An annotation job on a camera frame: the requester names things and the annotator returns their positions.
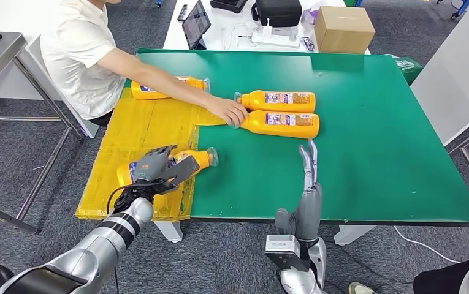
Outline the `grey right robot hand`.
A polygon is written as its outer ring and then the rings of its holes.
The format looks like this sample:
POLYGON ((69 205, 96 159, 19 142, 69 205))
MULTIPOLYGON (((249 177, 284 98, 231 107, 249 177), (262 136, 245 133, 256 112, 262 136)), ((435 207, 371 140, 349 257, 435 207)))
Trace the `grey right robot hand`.
POLYGON ((308 140, 308 148, 299 146, 299 153, 303 160, 302 196, 291 213, 279 208, 275 214, 277 233, 293 235, 299 241, 313 243, 318 240, 318 230, 321 220, 322 189, 318 183, 318 150, 313 140, 308 140))

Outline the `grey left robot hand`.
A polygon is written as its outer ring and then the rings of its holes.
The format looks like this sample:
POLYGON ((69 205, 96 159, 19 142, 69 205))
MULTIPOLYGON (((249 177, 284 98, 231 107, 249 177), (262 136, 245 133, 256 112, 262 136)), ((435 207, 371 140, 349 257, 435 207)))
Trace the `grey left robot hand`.
POLYGON ((137 161, 133 171, 132 182, 139 180, 152 181, 158 179, 167 169, 169 156, 177 145, 162 146, 148 151, 137 161))

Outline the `seated person's right hand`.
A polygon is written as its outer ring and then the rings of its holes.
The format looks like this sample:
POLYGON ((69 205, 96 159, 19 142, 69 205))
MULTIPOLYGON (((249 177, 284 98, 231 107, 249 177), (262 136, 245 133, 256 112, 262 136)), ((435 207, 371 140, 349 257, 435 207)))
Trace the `seated person's right hand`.
POLYGON ((248 117, 248 112, 243 105, 233 100, 215 96, 206 101, 205 108, 234 128, 240 127, 248 117))

